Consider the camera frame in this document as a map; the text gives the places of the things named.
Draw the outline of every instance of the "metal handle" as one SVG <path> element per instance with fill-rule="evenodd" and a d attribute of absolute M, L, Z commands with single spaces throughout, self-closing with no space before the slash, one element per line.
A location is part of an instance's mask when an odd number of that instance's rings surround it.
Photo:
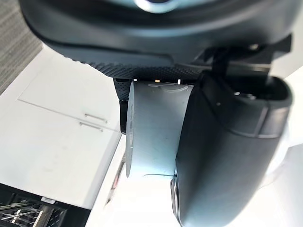
<path fill-rule="evenodd" d="M 99 127 L 94 126 L 94 125 L 86 124 L 86 123 L 83 123 L 83 122 L 79 122 L 79 125 L 80 125 L 80 126 L 85 125 L 85 126 L 88 126 L 88 127 L 94 128 L 94 129 L 98 129 L 98 130 L 100 130 L 101 132 L 103 132 L 103 129 L 102 129 L 102 128 L 99 128 Z"/>
<path fill-rule="evenodd" d="M 98 120 L 101 120 L 101 121 L 105 122 L 105 124 L 107 124 L 107 120 L 106 120 L 105 118 L 97 117 L 97 116 L 94 116 L 94 115 L 91 115 L 91 114 L 88 114 L 88 113 L 84 114 L 84 116 L 85 116 L 85 117 L 96 118 L 96 119 L 98 119 Z"/>

